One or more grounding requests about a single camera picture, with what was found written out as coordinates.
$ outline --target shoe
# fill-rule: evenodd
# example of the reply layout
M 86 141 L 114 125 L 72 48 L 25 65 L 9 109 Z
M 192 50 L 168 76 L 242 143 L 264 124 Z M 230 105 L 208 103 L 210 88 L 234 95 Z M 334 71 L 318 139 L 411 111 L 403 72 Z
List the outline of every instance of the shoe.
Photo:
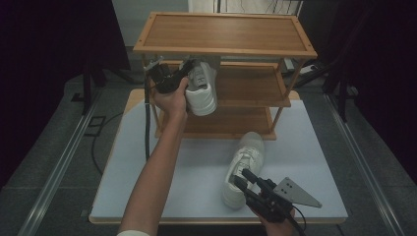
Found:
M 245 134 L 239 142 L 239 146 L 224 179 L 222 200 L 227 206 L 240 208 L 245 205 L 245 196 L 234 185 L 234 176 L 243 178 L 248 184 L 248 189 L 252 189 L 253 184 L 242 175 L 242 170 L 249 169 L 255 175 L 259 175 L 264 166 L 264 158 L 265 146 L 262 137 L 255 132 Z
M 213 60 L 198 57 L 192 59 L 194 59 L 194 67 L 188 74 L 189 82 L 185 92 L 188 105 L 197 116 L 209 115 L 217 108 L 216 66 L 209 63 Z

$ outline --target shoe rack shelf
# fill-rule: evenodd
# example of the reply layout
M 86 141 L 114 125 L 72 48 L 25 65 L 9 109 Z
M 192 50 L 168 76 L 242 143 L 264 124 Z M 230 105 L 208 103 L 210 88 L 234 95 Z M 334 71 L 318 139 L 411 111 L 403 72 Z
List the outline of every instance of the shoe rack shelf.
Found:
M 246 62 L 221 62 L 215 78 L 217 108 L 207 116 L 189 115 L 186 138 L 240 139 L 249 131 L 275 140 L 274 128 L 304 62 L 317 53 L 295 16 L 195 14 L 152 12 L 134 52 L 142 54 L 144 66 L 157 55 L 218 55 L 245 57 Z M 276 63 L 256 62 L 270 57 Z M 297 58 L 288 85 L 279 65 L 284 58 Z M 180 62 L 168 62 L 178 68 Z M 270 107 L 279 107 L 270 114 Z M 158 137 L 165 125 L 157 115 Z

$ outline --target white tabletop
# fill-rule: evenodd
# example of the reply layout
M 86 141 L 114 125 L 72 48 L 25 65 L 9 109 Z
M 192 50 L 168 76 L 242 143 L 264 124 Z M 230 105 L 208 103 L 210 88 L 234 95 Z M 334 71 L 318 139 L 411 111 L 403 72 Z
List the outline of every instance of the white tabletop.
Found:
M 304 103 L 292 100 L 291 104 L 275 127 L 277 140 L 265 141 L 265 165 L 259 176 L 276 184 L 289 177 L 321 202 L 322 208 L 296 205 L 308 222 L 343 222 L 347 212 Z M 152 116 L 150 120 L 152 150 L 157 139 Z M 259 223 L 248 207 L 231 209 L 221 200 L 222 183 L 238 142 L 183 140 L 161 223 Z M 122 119 L 89 216 L 91 222 L 120 222 L 145 162 L 145 106 L 141 102 Z M 298 212 L 295 217 L 301 221 Z

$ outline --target human hand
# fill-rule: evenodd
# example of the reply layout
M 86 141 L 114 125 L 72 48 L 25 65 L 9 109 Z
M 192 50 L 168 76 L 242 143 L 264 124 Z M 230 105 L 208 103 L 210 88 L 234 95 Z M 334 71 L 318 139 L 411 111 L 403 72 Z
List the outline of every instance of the human hand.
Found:
M 285 219 L 281 223 L 270 223 L 265 218 L 260 216 L 256 211 L 252 212 L 260 219 L 261 224 L 267 230 L 268 236 L 291 236 L 293 232 L 293 226 L 288 219 Z M 294 217 L 295 209 L 291 210 L 291 216 Z
M 184 77 L 177 90 L 170 93 L 155 92 L 153 100 L 155 104 L 163 110 L 166 115 L 171 117 L 185 116 L 187 117 L 186 107 L 187 102 L 185 99 L 185 88 L 188 84 L 188 77 Z

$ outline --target forearm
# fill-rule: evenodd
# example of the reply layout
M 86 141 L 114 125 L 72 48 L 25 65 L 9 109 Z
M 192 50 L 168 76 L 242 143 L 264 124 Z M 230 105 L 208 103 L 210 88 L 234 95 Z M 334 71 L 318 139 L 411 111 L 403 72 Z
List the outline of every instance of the forearm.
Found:
M 120 231 L 136 229 L 155 235 L 169 193 L 187 114 L 169 117 L 134 187 Z

